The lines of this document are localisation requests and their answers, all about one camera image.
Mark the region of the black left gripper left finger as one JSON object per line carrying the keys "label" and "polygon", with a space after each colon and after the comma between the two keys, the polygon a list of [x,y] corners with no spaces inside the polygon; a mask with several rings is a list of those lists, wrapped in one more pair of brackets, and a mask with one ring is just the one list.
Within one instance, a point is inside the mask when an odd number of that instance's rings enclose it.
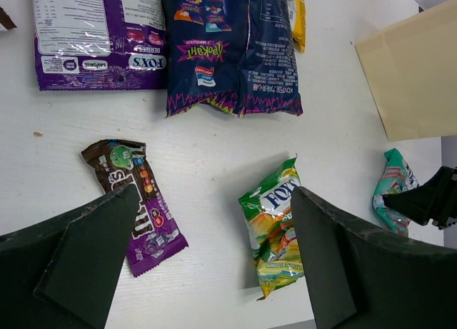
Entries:
{"label": "black left gripper left finger", "polygon": [[1,236],[2,328],[104,328],[139,205],[122,186]]}

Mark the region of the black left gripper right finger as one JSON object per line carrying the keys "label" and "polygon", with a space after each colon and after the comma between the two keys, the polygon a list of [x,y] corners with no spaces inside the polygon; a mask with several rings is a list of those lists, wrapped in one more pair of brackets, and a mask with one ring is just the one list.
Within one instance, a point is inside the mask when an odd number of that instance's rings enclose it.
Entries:
{"label": "black left gripper right finger", "polygon": [[454,328],[456,252],[391,233],[304,187],[293,225],[318,328]]}

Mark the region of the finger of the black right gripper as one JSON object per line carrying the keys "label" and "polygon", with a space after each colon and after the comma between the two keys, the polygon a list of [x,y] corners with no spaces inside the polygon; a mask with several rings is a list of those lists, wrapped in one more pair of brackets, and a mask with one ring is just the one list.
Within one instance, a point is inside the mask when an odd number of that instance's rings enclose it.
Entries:
{"label": "finger of the black right gripper", "polygon": [[385,195],[385,206],[413,222],[429,221],[439,230],[456,225],[456,168],[441,166],[422,186],[398,194]]}

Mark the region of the teal candy bag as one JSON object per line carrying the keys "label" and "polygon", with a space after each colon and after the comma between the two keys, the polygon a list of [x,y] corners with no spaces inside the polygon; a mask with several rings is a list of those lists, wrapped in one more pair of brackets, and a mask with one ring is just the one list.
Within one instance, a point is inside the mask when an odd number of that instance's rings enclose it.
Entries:
{"label": "teal candy bag", "polygon": [[412,190],[417,188],[419,183],[398,149],[392,148],[386,151],[384,157],[386,169],[373,193],[373,209],[392,232],[408,237],[410,220],[389,209],[384,204],[383,196]]}

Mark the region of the green yellow Fox's candy bag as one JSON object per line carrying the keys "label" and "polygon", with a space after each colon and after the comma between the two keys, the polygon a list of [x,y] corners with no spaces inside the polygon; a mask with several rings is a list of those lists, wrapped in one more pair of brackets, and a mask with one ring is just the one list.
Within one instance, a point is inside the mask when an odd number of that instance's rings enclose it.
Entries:
{"label": "green yellow Fox's candy bag", "polygon": [[292,193],[299,186],[301,179],[293,157],[238,199],[248,228],[261,300],[304,276],[291,212]]}

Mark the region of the brown purple M&M's packet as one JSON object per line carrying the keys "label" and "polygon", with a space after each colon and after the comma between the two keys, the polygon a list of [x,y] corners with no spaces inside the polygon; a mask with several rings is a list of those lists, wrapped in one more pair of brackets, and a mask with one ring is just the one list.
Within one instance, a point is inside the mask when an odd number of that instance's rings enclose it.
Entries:
{"label": "brown purple M&M's packet", "polygon": [[131,240],[126,252],[133,277],[152,270],[189,246],[171,215],[146,159],[146,144],[104,139],[81,152],[107,193],[133,185],[139,196]]}

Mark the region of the purple Fox's berries bag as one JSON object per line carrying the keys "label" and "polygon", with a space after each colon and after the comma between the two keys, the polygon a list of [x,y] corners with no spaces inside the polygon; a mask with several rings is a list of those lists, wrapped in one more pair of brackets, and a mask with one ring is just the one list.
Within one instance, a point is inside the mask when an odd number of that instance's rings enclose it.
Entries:
{"label": "purple Fox's berries bag", "polygon": [[165,89],[161,0],[33,0],[40,91]]}

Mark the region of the dark blue snack bag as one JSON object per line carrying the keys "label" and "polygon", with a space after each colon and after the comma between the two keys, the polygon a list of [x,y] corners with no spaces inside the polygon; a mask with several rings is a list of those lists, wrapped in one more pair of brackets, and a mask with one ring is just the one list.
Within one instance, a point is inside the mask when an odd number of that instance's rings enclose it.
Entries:
{"label": "dark blue snack bag", "polygon": [[302,114],[287,0],[161,0],[167,114]]}

